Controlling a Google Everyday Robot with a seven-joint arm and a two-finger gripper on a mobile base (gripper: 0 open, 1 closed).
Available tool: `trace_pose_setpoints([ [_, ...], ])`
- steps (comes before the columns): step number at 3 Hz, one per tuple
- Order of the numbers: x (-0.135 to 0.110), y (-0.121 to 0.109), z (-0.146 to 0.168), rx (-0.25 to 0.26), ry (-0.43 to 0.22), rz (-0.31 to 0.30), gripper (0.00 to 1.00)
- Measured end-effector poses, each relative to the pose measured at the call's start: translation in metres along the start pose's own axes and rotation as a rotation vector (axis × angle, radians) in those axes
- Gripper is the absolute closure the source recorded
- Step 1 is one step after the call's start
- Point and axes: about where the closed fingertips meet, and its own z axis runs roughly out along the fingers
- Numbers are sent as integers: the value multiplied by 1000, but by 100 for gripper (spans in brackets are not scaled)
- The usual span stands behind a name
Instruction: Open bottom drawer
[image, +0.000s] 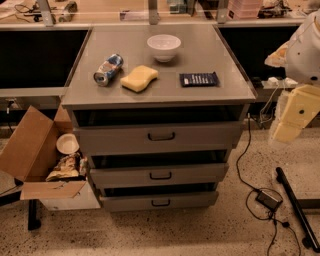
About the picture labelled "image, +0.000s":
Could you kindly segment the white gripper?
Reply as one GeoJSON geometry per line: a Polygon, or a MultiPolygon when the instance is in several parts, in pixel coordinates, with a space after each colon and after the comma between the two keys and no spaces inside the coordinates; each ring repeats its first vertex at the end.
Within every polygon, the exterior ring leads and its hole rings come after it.
{"type": "MultiPolygon", "coordinates": [[[[267,66],[279,68],[287,63],[288,43],[282,44],[268,55],[264,61],[267,66]]],[[[288,96],[284,111],[272,134],[272,139],[282,143],[295,140],[313,118],[320,112],[320,88],[303,85],[293,89],[288,96]]]]}

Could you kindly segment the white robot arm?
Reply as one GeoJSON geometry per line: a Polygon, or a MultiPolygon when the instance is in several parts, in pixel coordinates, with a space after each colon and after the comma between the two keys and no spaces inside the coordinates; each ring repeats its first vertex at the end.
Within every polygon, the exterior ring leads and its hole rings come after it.
{"type": "Polygon", "coordinates": [[[265,64],[283,67],[286,77],[297,83],[280,94],[269,130],[270,144],[286,145],[320,112],[320,10],[310,13],[265,64]]]}

